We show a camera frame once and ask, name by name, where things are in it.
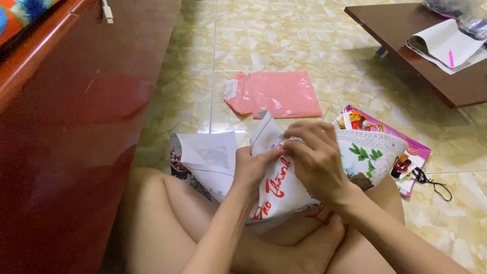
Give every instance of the pink plastic bag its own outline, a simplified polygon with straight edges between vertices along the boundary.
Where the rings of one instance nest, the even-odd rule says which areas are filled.
[[[225,102],[237,113],[268,110],[274,118],[321,117],[323,112],[306,71],[238,72],[225,89]]]

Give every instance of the hand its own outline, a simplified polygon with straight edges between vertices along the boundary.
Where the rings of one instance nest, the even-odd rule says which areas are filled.
[[[358,188],[341,166],[340,149],[333,125],[300,121],[289,126],[283,138],[299,137],[284,143],[284,153],[295,164],[295,174],[318,200],[337,204]]]
[[[282,145],[254,157],[249,146],[237,149],[232,188],[240,188],[240,190],[247,191],[248,194],[257,191],[267,171],[268,163],[277,160],[281,156],[281,152]]]

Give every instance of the tiled floor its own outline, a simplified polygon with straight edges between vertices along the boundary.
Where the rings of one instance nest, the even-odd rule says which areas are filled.
[[[241,146],[259,123],[223,101],[237,71],[307,70],[326,121],[351,104],[432,149],[431,185],[404,199],[407,226],[473,273],[487,272],[487,105],[448,109],[343,9],[410,0],[183,0],[134,166],[167,170],[169,134],[235,130]],[[292,119],[279,120],[285,128]]]

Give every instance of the red wooden cabinet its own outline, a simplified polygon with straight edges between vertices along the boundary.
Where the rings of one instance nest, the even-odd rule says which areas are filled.
[[[180,0],[67,0],[0,64],[0,273],[96,273]]]

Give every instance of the dark brown table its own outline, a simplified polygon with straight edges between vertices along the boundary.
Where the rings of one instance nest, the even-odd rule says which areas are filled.
[[[420,3],[346,7],[345,12],[372,35],[389,54],[406,61],[449,108],[487,102],[487,59],[453,75],[406,47],[406,40],[446,18]]]

